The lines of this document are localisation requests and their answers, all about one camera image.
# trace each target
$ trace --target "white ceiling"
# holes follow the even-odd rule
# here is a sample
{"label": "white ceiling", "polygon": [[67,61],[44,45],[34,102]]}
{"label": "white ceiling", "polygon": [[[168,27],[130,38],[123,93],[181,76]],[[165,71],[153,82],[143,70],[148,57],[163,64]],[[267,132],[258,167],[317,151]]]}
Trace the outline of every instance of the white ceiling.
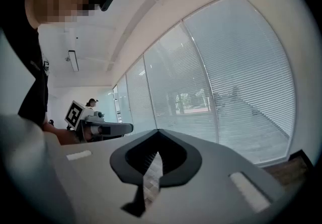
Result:
{"label": "white ceiling", "polygon": [[[57,78],[68,75],[84,78],[86,73],[95,78],[95,73],[102,76],[111,70],[136,24],[155,3],[161,3],[161,0],[156,1],[113,0],[106,12],[97,10],[71,23],[40,26],[39,42],[49,61],[50,72]],[[79,74],[74,73],[71,63],[65,60],[68,50],[76,51]]]}

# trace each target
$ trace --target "person in background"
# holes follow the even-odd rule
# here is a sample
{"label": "person in background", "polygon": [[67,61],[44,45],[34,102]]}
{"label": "person in background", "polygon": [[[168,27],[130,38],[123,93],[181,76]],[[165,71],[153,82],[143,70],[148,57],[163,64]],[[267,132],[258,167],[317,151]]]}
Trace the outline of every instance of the person in background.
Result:
{"label": "person in background", "polygon": [[[26,95],[18,114],[33,121],[43,131],[54,133],[60,144],[78,143],[74,131],[57,129],[48,123],[46,112],[48,88],[43,58],[38,40],[42,24],[68,21],[81,11],[88,14],[97,8],[99,0],[2,0],[1,25],[18,58],[34,76],[35,81]],[[92,139],[90,129],[84,131],[86,140]]]}
{"label": "person in background", "polygon": [[96,106],[96,103],[98,102],[98,100],[95,100],[93,98],[91,98],[87,103],[86,103],[86,107],[89,107],[89,108],[94,108]]}

